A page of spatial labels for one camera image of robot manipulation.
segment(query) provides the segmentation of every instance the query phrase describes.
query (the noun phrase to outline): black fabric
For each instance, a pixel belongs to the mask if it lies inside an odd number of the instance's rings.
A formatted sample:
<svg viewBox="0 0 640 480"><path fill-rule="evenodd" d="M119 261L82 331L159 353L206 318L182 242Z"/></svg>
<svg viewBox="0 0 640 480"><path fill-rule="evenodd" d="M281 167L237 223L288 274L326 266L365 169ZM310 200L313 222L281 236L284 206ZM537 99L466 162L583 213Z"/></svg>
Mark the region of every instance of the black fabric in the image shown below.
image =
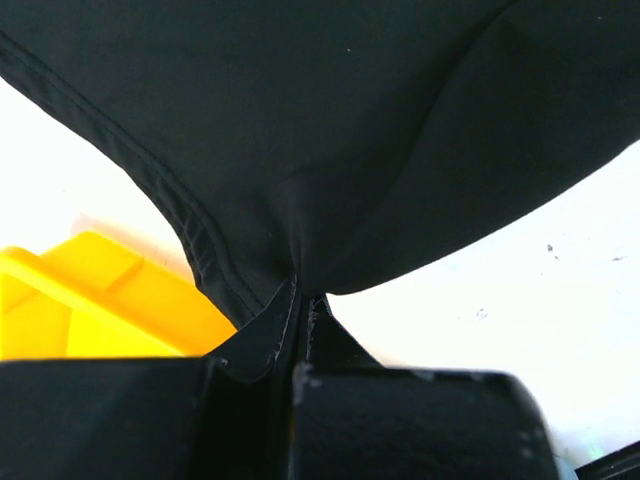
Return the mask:
<svg viewBox="0 0 640 480"><path fill-rule="evenodd" d="M242 325L290 273L392 279L638 139L640 0L2 0L0 75L131 175Z"/></svg>

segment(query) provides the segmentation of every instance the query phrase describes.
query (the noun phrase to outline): stitching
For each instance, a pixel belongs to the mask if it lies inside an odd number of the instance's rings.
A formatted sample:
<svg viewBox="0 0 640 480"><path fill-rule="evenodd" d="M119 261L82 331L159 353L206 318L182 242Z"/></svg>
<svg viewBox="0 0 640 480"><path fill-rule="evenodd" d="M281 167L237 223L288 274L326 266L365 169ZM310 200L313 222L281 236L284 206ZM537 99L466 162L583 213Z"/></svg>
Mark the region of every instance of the stitching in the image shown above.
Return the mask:
<svg viewBox="0 0 640 480"><path fill-rule="evenodd" d="M218 229L216 226L216 222L215 220L211 217L211 215L209 215L206 210L202 209L202 207L200 207L199 205L197 205L199 202L196 198L194 198L192 195L188 194L188 189L185 187L185 185L182 183L182 181L177 178L174 174L172 174L171 170L164 164L164 162L162 162L162 160L160 160L156 155L154 155L153 153L151 153L147 148L143 147L140 143L138 143L135 139L133 139L133 137L131 137L131 135L129 133L127 133L127 131L121 126L119 125L117 122L115 122L114 120L112 120L110 117L108 117L107 115L105 115L99 108L97 108L95 105L93 105L92 102L90 102L87 98L85 98L83 95L81 95L79 92L77 92L73 87L71 87L71 85L69 85L66 81L64 81L62 78L60 78L60 76L58 74L56 74L53 70L51 70L48 66L46 66L44 64L44 62L42 62L39 58L37 58L34 54L32 54L31 52L27 51L25 48L23 48L21 45L19 45L17 42L15 42L13 39L11 39L4 31L0 30L0 39L2 39L2 37L4 37L4 40L6 42L8 42L9 44L12 44L12 46L14 48L16 48L17 50L21 51L24 55L26 55L27 57L29 57L32 61L34 61L35 63L38 64L38 66L40 68L42 68L46 73L52 75L57 81L59 81L62 86L66 89L68 89L69 91L73 92L75 95L77 95L82 101L86 102L91 108L93 108L98 115L104 117L104 120L100 120L98 118L96 118L96 115L93 115L91 112L87 111L86 107L84 107L83 105L80 105L79 102L77 102L74 98L72 98L69 94L67 94L66 92L64 92L60 87L58 87L57 85L55 85L49 78L47 78L44 74L42 74L41 72L37 71L36 68L32 65L30 65L29 63L27 63L25 60L23 60L22 58L18 57L15 53L11 52L8 48L3 48L3 50L5 52L7 52L8 55L10 55L11 57L13 57L14 59L16 59L18 62L20 62L21 64L23 64L25 67L27 67L28 70L30 70L31 72L35 73L36 75L39 76L39 78L43 79L50 87L52 87L54 90L56 90L59 94L61 94L67 101L71 102L73 105L75 105L82 114L84 114L85 116L89 117L91 120L95 121L100 127L102 127L104 129L105 132L107 132L116 142L118 142L120 145L124 146L126 148L126 150L128 150L135 158L137 158L138 160L140 160L141 162L143 162L143 164L147 165L148 167L151 168L152 173L154 173L155 175L159 176L160 179L167 185L167 187L176 194L176 196L182 200L184 202L184 204L191 210L191 212L195 215L195 218L197 218L200 222L200 225L202 226L202 228L207 232L207 235L209 236L210 239L213 240L214 236L218 236L219 240L223 243L226 244L224 238L222 237L222 234L218 233L217 235L211 231L211 228L208 228L209 226L202 220L202 218L200 217L200 215L207 217L209 219L209 221L214 224L214 228ZM46 102L50 107L54 107L53 105L51 105L49 102ZM120 130L120 134L114 132L110 126L108 125L108 123L113 124L113 126L116 127L116 129ZM140 155L139 153L137 153L133 148L131 148L129 145L127 145L127 143L125 142L124 139L121 139L120 136L124 136L127 138L128 141L130 141L131 143L133 143L136 147L138 147L140 150L142 150L146 155L149 156L149 159L145 159L142 155ZM165 175L163 175L161 172L158 171L158 166L160 166L162 169L165 170ZM173 180L182 190L182 192L178 191L177 189L173 188L171 186L171 182L169 180L169 178L165 178L169 177L171 178L171 180ZM153 195L154 199L157 201L158 204L160 204L161 206L164 207L165 212L166 211L170 211L169 208L167 208L166 204L157 196L157 195ZM180 235L181 237L183 237L189 246L189 248L193 251L193 246L191 243L191 240L184 235L184 223L182 223L180 225L182 227L182 232L177 232L178 234L182 233L182 235ZM224 255L219 255L219 252L216 249L216 245L215 242L212 241L212 247L214 249L214 255L216 256L216 258L220 258L220 259L224 259L227 260L231 269L232 269L232 274L236 277L236 279L240 282L240 284L244 287L244 289L247 291L247 293L251 296L252 300L258 304L258 305L262 305L262 302L260 302L260 300L257 298L257 296L255 295L255 293L253 292L253 290L247 285L247 283L244 281L244 279L240 276L240 274L237 271L236 266L234 265L233 261L231 260L231 258L229 257L229 255L227 254L227 252L224 252ZM242 296L235 290L235 288L233 288L230 284L229 281L226 278L225 273L223 272L222 268L220 267L218 262L214 262L218 271L220 272L221 276L222 276L222 280L224 281L224 283L227 285L227 287L229 287L229 289L238 297L238 299L240 300L240 302L244 305L244 307L252 314L256 314L257 312L254 311L254 309L250 308L249 305L247 305L247 303L245 302L244 298L242 298Z"/></svg>
<svg viewBox="0 0 640 480"><path fill-rule="evenodd" d="M11 78L12 81L22 85L22 86L26 86L24 82L22 82L21 80L19 80L18 78L16 78L14 75L12 75L10 72L6 72L5 71L5 77L7 78ZM50 102L48 102L46 99L39 99L43 104L46 104L48 107L53 109L53 105L51 105ZM186 235L186 231L184 228L184 222L180 222L178 217L173 213L173 211L170 208L166 208L166 204L165 202L155 194L155 192L152 189L149 189L148 192L144 192L145 195L147 195L149 197L149 199L156 204L156 206L158 206L158 208L160 209L160 211L162 212L162 215L164 215L164 217L167 219L167 221L173 226L174 231L176 232L176 234L178 235L178 237L180 238L180 241L182 242L182 244L184 245L185 243L187 243L188 245L186 245L187 248L185 248L185 254L187 256L187 261L189 262L189 264L195 262L195 258L193 256L193 243L191 242L191 239ZM196 269L194 272L195 275L195 280L196 280L196 284L202 284L203 283L203 277L202 277L202 273L200 272L200 269ZM238 297L240 299L240 301L242 302L242 304L249 309L249 307L244 303L244 301L242 300L241 297Z"/></svg>

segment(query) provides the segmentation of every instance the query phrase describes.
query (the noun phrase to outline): fabric seam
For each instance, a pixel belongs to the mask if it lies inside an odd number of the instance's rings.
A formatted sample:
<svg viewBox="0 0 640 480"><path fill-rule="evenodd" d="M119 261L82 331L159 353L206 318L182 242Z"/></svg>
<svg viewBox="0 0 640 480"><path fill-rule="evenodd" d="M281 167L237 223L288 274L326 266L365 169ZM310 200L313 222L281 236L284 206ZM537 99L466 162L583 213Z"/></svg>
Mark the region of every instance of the fabric seam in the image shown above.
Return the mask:
<svg viewBox="0 0 640 480"><path fill-rule="evenodd" d="M10 45L13 44L14 48L16 48L19 51L21 51L25 56L29 57L32 61L36 62L38 64L38 66L44 70L45 73L48 73L48 74L52 75L57 81L59 81L61 83L61 86L56 85L51 79L47 78L47 76L45 74L43 74L42 72L38 71L35 66L30 65L25 59L20 58L18 55L16 55L14 52L12 52L9 48L7 48L6 45L4 46L3 50L5 52L7 52L8 55L13 57L15 60L17 60L18 62L23 64L31 72L33 72L34 74L38 75L41 79L43 79L45 82L47 82L47 84L50 85L53 89L55 89L57 92L59 92L64 97L64 99L66 99L67 101L69 101L73 105L75 105L83 115L89 117L91 120L96 122L100 127L102 127L104 129L104 131L109 136L111 136L120 145L125 147L125 149L133 157L135 157L136 159L141 161L144 165L149 167L151 173L153 175L156 175L156 176L160 177L160 179L162 181L164 181L165 184L171 189L172 193L174 193L176 195L176 197L189 209L189 211L191 211L194 214L194 217L198 219L201 227L207 233L207 235L210 238L217 236L219 241L222 242L222 244L224 246L226 246L226 241L225 241L224 237L222 236L222 234L219 233L219 232L213 232L212 228L210 228L210 226L208 226L206 224L206 222L201 218L201 215L204 213L204 212L202 212L202 207L200 207L199 205L198 206L194 206L193 205L193 202L199 203L199 200L197 200L195 197L193 197L193 195L188 194L188 189L186 188L186 186L182 183L182 181L178 177L175 176L175 174L172 173L171 169L169 169L166 166L166 164L162 160L160 160L160 158L158 158L155 154L153 154L148 148L142 146L121 125L119 125L117 122L115 122L109 116L107 116L104 112L102 112L99 108L97 108L91 101L89 101L82 94L80 94L73 87L71 87L71 85L69 85L64 79L62 79L58 74L56 74L51 68L49 68L46 64L44 64L44 62L42 62L37 56L35 56L33 53L31 53L28 50L26 50L22 45L18 44L15 40L13 40L11 37L9 37L4 31L0 30L0 41L2 41L2 40L4 40L3 43L8 42ZM82 102L85 102L90 108L94 109L98 115L95 115L92 112L88 111L88 109L85 106L81 105L76 99L72 98L63 89L68 89L69 91L73 92L73 94L77 95ZM46 103L49 106L51 106L52 109L57 110L53 105L51 105L50 102L46 102ZM119 133L115 132L114 129L111 128L111 125L108 125L108 123L111 123L115 127L115 129L116 130L120 130L120 132ZM136 152L131 146L129 146L127 144L127 141L128 142L132 142L137 148L142 150L148 156L148 158L145 159L142 155L140 155L138 152ZM165 172L159 171L158 167L163 169ZM175 182L179 188L174 187L172 185L173 182ZM162 201L159 198L159 196L154 195L154 197L155 197L155 201L157 201L159 204L161 204L161 205L163 205L165 207L164 211L170 210L169 208L166 208L165 202ZM204 216L208 217L209 221L213 224L214 228L217 228L215 226L216 222L211 217L211 215L209 215L207 213L204 213ZM182 227L182 229L181 229L182 231L178 231L178 229L175 229L175 228L174 228L174 230L176 231L176 234L178 234L181 238L186 240L186 242L184 242L184 244L187 244L189 246L189 248L192 250L191 253L193 255L195 252L193 251L193 248L192 248L192 242L184 234L184 222L181 222L180 226ZM246 292L251 296L251 299L253 300L253 302L256 303L257 305L259 305L260 308L263 308L264 305L257 298L257 296L252 291L252 289L249 287L249 285L240 276L239 272L237 271L236 266L234 265L233 261L231 260L231 258L229 256L229 254L225 252L224 255L220 255L220 252L216 248L216 245L215 245L214 241L212 241L212 248L214 250L214 255L215 255L216 259L226 260L228 262L229 266L233 270L230 273L233 276L235 276L236 277L235 279L238 282L240 282L242 287L244 287ZM257 313L259 313L258 310L255 310L254 308L251 308L247 304L247 302L245 301L243 296L236 290L236 288L234 288L229 283L229 279L227 278L227 275L225 275L222 267L220 266L219 261L216 261L215 264L216 264L216 267L217 267L218 271L221 274L222 280L224 281L225 285L230 289L230 291L232 291L238 297L238 299L241 301L241 303L244 305L244 307L247 309L247 311L249 311L253 315L256 315Z"/></svg>

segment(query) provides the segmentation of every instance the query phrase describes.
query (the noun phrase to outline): white background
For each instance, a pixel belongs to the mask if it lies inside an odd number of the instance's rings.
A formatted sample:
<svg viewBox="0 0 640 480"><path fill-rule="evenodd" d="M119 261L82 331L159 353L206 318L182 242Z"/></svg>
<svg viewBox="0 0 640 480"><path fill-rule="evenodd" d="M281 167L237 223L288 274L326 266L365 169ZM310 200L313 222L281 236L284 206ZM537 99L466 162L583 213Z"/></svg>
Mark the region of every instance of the white background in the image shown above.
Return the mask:
<svg viewBox="0 0 640 480"><path fill-rule="evenodd" d="M476 244L332 297L334 314L388 365L515 373L574 466L639 440L639 160L640 143ZM40 253L87 228L190 278L124 172L0 80L0 248Z"/></svg>

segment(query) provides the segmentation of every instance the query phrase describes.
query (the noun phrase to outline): yellow plastic object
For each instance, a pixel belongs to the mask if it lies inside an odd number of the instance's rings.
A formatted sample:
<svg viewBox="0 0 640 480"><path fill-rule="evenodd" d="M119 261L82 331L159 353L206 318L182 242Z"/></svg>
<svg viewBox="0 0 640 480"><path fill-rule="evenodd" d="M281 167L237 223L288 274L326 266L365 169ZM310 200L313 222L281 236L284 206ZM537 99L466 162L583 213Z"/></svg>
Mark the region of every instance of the yellow plastic object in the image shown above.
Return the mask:
<svg viewBox="0 0 640 480"><path fill-rule="evenodd" d="M193 285L96 233L0 252L0 359L195 356L235 332Z"/></svg>

